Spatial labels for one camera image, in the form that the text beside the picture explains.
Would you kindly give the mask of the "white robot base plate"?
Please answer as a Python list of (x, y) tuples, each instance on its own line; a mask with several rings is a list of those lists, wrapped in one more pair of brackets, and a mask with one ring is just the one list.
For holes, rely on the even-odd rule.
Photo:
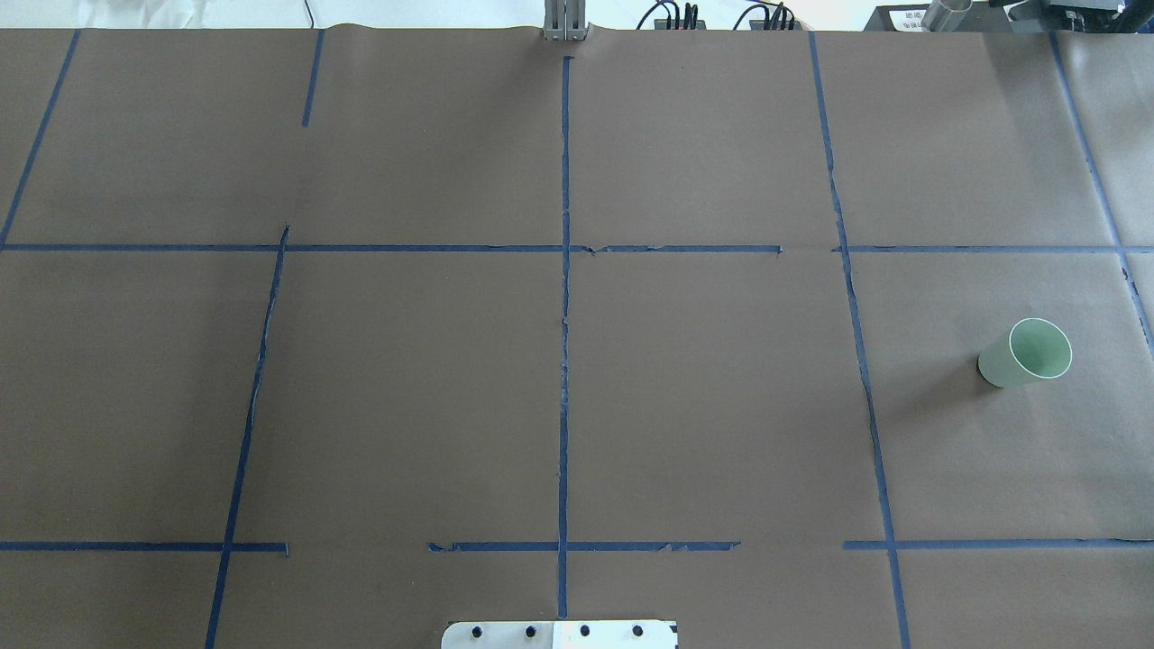
[(441, 648), (679, 648), (677, 625), (654, 619), (462, 621)]

